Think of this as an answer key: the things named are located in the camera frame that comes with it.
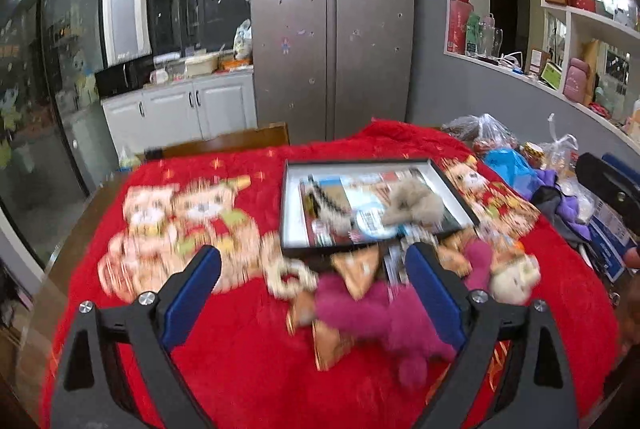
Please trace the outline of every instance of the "pink stuffed monkey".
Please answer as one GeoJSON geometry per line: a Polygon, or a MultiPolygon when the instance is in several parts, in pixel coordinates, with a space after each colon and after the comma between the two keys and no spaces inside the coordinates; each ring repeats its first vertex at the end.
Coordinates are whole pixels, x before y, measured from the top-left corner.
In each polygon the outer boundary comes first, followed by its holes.
{"type": "MultiPolygon", "coordinates": [[[[465,257],[473,268],[465,279],[466,287],[486,290],[491,247],[476,239],[465,247],[465,257]]],[[[356,301],[340,276],[325,274],[316,291],[316,315],[340,332],[380,340],[387,351],[399,356],[398,377],[405,387],[425,384],[427,364],[432,357],[448,362],[456,357],[456,350],[440,340],[411,285],[389,289],[385,282],[377,281],[356,301]]]]}

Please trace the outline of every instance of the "pink bottle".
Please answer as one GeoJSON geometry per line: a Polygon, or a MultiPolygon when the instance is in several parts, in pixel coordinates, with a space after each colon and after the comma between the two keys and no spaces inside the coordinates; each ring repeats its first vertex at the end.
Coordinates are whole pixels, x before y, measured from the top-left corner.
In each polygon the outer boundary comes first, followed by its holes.
{"type": "Polygon", "coordinates": [[[574,57],[569,61],[569,71],[564,82],[564,96],[574,102],[584,102],[587,93],[589,65],[574,57]]]}

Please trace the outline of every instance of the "microwave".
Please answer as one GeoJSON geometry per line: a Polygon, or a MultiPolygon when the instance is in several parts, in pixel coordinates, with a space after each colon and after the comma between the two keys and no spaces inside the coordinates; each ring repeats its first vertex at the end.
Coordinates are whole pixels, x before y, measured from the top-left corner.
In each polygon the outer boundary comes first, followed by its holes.
{"type": "Polygon", "coordinates": [[[155,69],[153,55],[145,55],[116,64],[95,73],[95,85],[101,99],[139,90],[149,82],[155,69]]]}

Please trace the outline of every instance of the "chair backrest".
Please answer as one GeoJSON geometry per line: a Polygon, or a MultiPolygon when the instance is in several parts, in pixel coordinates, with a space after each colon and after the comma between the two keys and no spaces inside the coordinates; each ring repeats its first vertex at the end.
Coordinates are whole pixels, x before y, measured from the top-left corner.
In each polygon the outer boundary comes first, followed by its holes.
{"type": "Polygon", "coordinates": [[[289,130],[284,122],[270,124],[266,128],[224,133],[210,140],[197,140],[196,142],[167,146],[167,148],[150,149],[145,151],[145,158],[147,160],[161,160],[211,152],[222,153],[245,149],[276,148],[277,146],[289,146],[289,130]]]}

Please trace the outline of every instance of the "red box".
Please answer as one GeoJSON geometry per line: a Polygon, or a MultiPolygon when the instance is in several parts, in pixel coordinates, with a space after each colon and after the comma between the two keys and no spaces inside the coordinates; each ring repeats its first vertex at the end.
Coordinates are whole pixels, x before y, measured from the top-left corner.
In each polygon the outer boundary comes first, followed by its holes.
{"type": "Polygon", "coordinates": [[[449,35],[447,36],[447,51],[456,54],[465,53],[466,22],[474,11],[469,0],[449,1],[449,35]]]}

